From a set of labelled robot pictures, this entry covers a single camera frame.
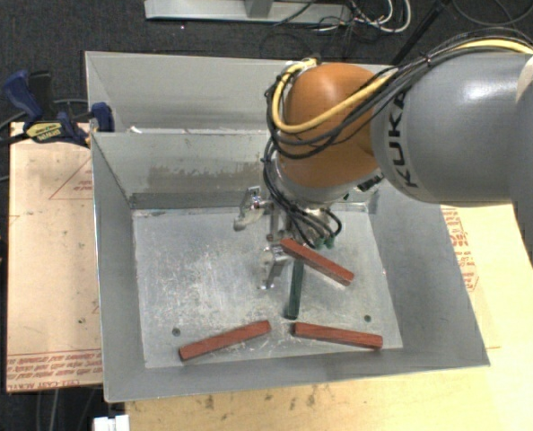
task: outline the red brick block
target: red brick block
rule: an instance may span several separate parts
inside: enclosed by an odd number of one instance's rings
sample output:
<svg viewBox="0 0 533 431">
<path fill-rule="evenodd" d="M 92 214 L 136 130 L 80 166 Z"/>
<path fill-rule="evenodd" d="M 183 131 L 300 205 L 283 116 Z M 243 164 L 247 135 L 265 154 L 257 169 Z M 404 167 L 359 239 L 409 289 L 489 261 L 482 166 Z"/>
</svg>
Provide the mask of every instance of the red brick block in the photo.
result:
<svg viewBox="0 0 533 431">
<path fill-rule="evenodd" d="M 341 345 L 351 345 L 361 348 L 382 348 L 382 336 L 357 332 L 355 330 L 337 329 L 334 327 L 318 326 L 308 322 L 295 322 L 293 325 L 293 335 L 302 339 L 313 339 L 327 341 L 330 343 L 340 343 Z"/>
<path fill-rule="evenodd" d="M 353 282 L 354 273 L 352 271 L 349 271 L 332 260 L 321 256 L 312 249 L 300 245 L 291 238 L 284 238 L 281 240 L 281 247 L 283 248 L 283 251 L 291 257 L 298 260 L 304 260 L 306 265 L 316 269 L 323 275 L 334 279 L 337 283 L 340 283 L 343 286 L 348 286 Z"/>
<path fill-rule="evenodd" d="M 252 322 L 246 326 L 229 330 L 219 335 L 199 340 L 195 343 L 179 348 L 179 356 L 182 361 L 188 361 L 194 357 L 206 355 L 217 349 L 230 347 L 246 340 L 254 339 L 270 332 L 271 327 L 268 321 Z"/>
</svg>

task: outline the cardboard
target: cardboard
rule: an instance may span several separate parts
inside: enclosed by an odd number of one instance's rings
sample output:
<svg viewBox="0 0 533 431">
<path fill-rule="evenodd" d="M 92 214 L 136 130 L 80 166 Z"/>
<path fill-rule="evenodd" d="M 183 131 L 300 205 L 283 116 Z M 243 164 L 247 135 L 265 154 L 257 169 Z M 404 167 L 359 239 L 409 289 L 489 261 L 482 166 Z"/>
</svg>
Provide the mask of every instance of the cardboard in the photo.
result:
<svg viewBox="0 0 533 431">
<path fill-rule="evenodd" d="M 8 392 L 100 384 L 91 152 L 10 151 Z"/>
</svg>

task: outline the clamp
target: clamp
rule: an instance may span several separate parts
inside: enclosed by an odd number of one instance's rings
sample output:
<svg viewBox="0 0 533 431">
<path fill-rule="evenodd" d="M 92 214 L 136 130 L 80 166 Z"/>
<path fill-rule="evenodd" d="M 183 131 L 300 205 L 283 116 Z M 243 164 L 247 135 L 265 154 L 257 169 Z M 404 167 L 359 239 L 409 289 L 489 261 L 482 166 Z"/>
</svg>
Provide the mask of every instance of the clamp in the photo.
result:
<svg viewBox="0 0 533 431">
<path fill-rule="evenodd" d="M 31 138 L 39 144 L 66 142 L 89 146 L 89 133 L 79 128 L 70 113 L 57 108 L 49 72 L 31 75 L 26 70 L 15 72 L 5 81 L 4 94 L 28 117 L 23 125 L 24 138 Z M 111 109 L 105 102 L 94 103 L 88 118 L 92 120 L 91 132 L 115 130 Z"/>
</svg>

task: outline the yellow label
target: yellow label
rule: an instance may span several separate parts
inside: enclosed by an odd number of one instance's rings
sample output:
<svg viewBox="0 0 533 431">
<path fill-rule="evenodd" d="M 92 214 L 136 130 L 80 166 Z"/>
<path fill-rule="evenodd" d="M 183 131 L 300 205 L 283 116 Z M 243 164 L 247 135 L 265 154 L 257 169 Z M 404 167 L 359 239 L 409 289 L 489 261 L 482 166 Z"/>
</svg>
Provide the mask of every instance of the yellow label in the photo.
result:
<svg viewBox="0 0 533 431">
<path fill-rule="evenodd" d="M 37 138 L 39 141 L 47 140 L 51 137 L 61 135 L 61 123 L 35 123 L 25 133 L 31 138 Z"/>
</svg>

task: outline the blue clamp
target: blue clamp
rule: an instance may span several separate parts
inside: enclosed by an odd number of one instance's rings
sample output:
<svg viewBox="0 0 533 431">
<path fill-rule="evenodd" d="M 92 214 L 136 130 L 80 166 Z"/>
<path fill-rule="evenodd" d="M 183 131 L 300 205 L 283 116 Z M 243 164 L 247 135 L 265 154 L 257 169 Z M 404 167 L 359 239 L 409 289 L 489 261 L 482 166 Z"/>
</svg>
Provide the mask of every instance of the blue clamp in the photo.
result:
<svg viewBox="0 0 533 431">
<path fill-rule="evenodd" d="M 40 84 L 36 91 L 39 92 L 43 101 L 49 102 L 45 104 L 40 104 L 36 94 L 30 89 L 26 70 L 14 73 L 4 84 L 4 94 L 7 99 L 28 116 L 23 125 L 23 133 L 40 144 L 67 142 L 88 146 L 89 133 L 79 128 L 67 112 L 55 113 L 50 91 L 41 92 L 45 90 L 45 87 L 50 89 L 50 76 L 47 75 L 42 79 L 41 77 L 42 75 L 38 75 L 37 79 L 44 84 L 43 86 Z M 115 130 L 111 109 L 105 102 L 92 105 L 90 118 L 92 119 L 92 131 L 113 132 Z"/>
</svg>

